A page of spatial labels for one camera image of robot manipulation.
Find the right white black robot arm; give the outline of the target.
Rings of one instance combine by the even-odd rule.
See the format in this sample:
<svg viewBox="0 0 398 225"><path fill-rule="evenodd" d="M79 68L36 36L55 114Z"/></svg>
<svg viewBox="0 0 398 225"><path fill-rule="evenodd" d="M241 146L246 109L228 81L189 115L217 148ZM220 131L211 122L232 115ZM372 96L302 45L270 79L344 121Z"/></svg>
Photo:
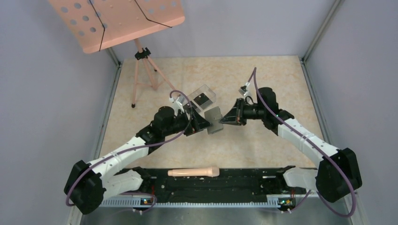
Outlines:
<svg viewBox="0 0 398 225"><path fill-rule="evenodd" d="M247 120L261 120L265 128L289 141L316 167L286 167L282 176L275 180L279 192L288 193L300 187L316 191L324 200L334 203L362 186L354 151L350 148L341 150L304 128L291 113L279 108L276 94L271 88L260 88L257 102L253 104L238 98L220 123L244 126Z"/></svg>

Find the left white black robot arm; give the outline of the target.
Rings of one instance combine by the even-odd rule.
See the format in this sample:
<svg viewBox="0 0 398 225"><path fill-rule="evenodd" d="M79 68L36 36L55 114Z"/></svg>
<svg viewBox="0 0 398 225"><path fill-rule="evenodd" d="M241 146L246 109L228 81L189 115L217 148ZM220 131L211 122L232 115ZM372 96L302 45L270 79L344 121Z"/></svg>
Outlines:
<svg viewBox="0 0 398 225"><path fill-rule="evenodd" d="M132 171L119 173L133 161L148 156L181 135L190 136L211 127L211 122L195 109L175 111L172 107L159 108L149 125L139 130L124 145L105 156L85 162L76 162L69 174L64 193L67 206L76 206L84 215L96 210L103 200L126 191L140 194L149 191L151 182L142 174Z"/></svg>

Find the grey leather card holder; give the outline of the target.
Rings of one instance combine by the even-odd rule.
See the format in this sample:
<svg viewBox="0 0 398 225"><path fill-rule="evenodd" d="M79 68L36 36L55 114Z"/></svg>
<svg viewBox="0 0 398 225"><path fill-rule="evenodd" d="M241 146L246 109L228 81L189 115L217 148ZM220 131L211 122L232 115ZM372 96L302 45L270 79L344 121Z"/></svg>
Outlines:
<svg viewBox="0 0 398 225"><path fill-rule="evenodd" d="M223 124L220 123L222 118L221 110L218 106L204 112L205 119L211 123L211 126L207 128L209 135L215 134L223 130Z"/></svg>

